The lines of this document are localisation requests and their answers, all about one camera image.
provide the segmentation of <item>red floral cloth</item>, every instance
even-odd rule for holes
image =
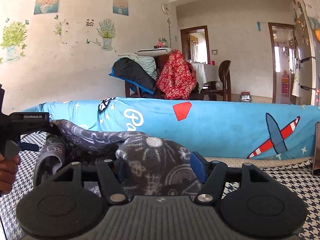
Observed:
[[[163,67],[157,87],[165,93],[165,99],[188,99],[196,84],[196,71],[175,49]]]

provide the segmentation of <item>white tablecloth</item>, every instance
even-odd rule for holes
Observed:
[[[196,79],[199,83],[199,92],[203,88],[203,84],[207,82],[220,81],[219,67],[215,65],[192,63],[193,69],[196,71]]]

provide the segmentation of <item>gray textured grip surface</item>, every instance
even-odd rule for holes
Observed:
[[[24,240],[34,240],[25,236]],[[73,240],[249,240],[228,228],[213,208],[188,196],[135,196],[111,207],[91,231]],[[287,240],[298,240],[291,236]]]

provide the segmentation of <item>blue bed sheet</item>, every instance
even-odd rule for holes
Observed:
[[[49,112],[88,130],[137,130],[173,140],[207,157],[292,159],[312,156],[316,106],[150,98],[44,103]]]

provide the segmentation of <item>finger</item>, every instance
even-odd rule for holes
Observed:
[[[4,160],[0,163],[0,170],[16,174],[18,172],[18,166],[14,162]]]
[[[20,156],[19,156],[19,155],[15,156],[15,157],[13,158],[13,162],[14,162],[15,164],[17,164],[17,165],[20,165],[20,162],[21,162]]]
[[[16,179],[16,176],[7,171],[0,171],[0,181],[13,184]]]
[[[0,181],[0,190],[8,194],[12,190],[12,186],[9,183]]]

